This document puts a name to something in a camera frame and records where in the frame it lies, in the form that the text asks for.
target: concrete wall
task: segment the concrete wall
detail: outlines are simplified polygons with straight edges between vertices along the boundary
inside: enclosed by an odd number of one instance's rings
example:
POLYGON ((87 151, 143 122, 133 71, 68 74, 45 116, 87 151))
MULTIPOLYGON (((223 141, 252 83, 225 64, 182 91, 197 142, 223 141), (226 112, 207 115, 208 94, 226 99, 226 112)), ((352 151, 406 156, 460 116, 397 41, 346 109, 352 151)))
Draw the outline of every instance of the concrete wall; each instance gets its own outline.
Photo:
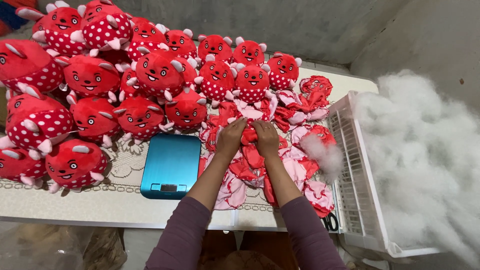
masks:
POLYGON ((479 14, 480 1, 413 0, 365 48, 350 71, 377 78, 412 69, 433 79, 446 96, 480 110, 479 14))
MULTIPOLYGON (((53 0, 40 0, 39 6, 53 0)), ((76 7, 86 0, 65 0, 76 7)), ((267 43, 305 60, 349 65, 409 0, 114 0, 170 29, 267 43)))

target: embroidered mouth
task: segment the embroidered mouth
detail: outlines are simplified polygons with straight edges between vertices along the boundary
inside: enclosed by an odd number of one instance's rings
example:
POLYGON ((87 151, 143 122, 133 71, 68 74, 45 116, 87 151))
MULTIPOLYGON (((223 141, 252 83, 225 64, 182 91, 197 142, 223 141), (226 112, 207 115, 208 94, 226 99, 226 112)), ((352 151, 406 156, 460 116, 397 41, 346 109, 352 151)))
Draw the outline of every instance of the embroidered mouth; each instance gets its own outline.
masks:
POLYGON ((60 24, 56 24, 56 26, 58 26, 60 29, 62 30, 65 30, 67 28, 70 28, 70 26, 67 26, 67 25, 60 25, 60 24))
POLYGON ((136 125, 136 126, 138 126, 138 127, 145 127, 146 124, 148 124, 148 122, 146 122, 146 123, 141 123, 141 124, 138 124, 138 125, 136 125))
POLYGON ((73 173, 66 174, 66 175, 59 175, 58 177, 61 177, 63 179, 70 179, 72 177, 73 173))
POLYGON ((84 86, 84 85, 80 85, 80 86, 85 87, 85 89, 87 89, 88 91, 93 91, 95 87, 97 87, 97 86, 84 86))
POLYGON ((155 78, 155 77, 153 77, 152 75, 150 75, 150 74, 148 74, 148 73, 145 73, 145 74, 147 74, 148 79, 149 79, 150 81, 152 81, 152 82, 158 80, 158 78, 155 78))

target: plastic crate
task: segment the plastic crate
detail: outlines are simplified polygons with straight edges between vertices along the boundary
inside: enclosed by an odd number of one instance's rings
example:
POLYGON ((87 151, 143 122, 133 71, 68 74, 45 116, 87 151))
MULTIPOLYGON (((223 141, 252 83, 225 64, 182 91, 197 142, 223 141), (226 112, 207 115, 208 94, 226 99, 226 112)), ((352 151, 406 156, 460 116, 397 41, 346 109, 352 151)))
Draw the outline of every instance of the plastic crate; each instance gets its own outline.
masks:
POLYGON ((328 128, 343 152, 344 166, 337 183, 337 201, 343 218, 345 241, 349 245, 386 252, 394 258, 440 253, 437 248, 400 248, 388 239, 370 163, 349 93, 329 107, 328 128))

